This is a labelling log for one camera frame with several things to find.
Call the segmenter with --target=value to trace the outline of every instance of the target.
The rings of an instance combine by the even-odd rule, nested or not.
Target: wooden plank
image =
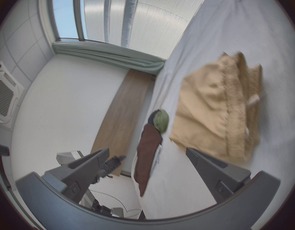
[[[109,159],[127,154],[151,78],[151,74],[129,70],[108,108],[91,152],[109,148]],[[120,176],[122,167],[112,174]]]

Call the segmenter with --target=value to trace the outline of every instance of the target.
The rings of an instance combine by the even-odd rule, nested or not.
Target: green cloth
[[[157,56],[100,42],[54,42],[52,46],[55,53],[79,56],[153,75],[157,75],[165,64],[165,59]]]
[[[168,128],[168,114],[165,110],[159,110],[154,117],[154,126],[162,134]]]

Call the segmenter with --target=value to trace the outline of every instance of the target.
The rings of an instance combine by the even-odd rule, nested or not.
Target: bed
[[[193,213],[216,202],[185,152],[169,140],[182,79],[216,60],[223,52],[241,51],[250,67],[263,67],[260,144],[238,166],[252,177],[264,170],[281,185],[253,229],[261,228],[279,209],[295,183],[295,30],[275,0],[205,0],[158,74],[148,116],[165,109],[170,120],[163,134],[159,163],[140,197],[147,219]],[[132,178],[136,156],[132,166]]]

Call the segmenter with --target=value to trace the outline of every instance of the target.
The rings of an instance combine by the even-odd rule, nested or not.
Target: air conditioner grille
[[[13,95],[13,91],[0,80],[0,115],[7,116]]]

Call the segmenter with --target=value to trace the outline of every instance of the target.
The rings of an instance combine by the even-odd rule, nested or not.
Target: cable
[[[90,191],[92,191],[92,192],[96,192],[96,193],[100,193],[100,194],[105,194],[105,195],[107,195],[107,196],[113,197],[113,196],[111,196],[111,195],[109,195],[109,194],[102,193],[102,192],[98,192],[98,191],[94,191],[94,190],[91,190],[91,189],[90,189]],[[124,207],[124,209],[126,210],[127,213],[130,212],[130,211],[133,211],[133,210],[140,210],[140,212],[141,212],[141,209],[130,209],[129,211],[127,211],[127,209],[125,208],[124,205],[123,205],[123,207]]]

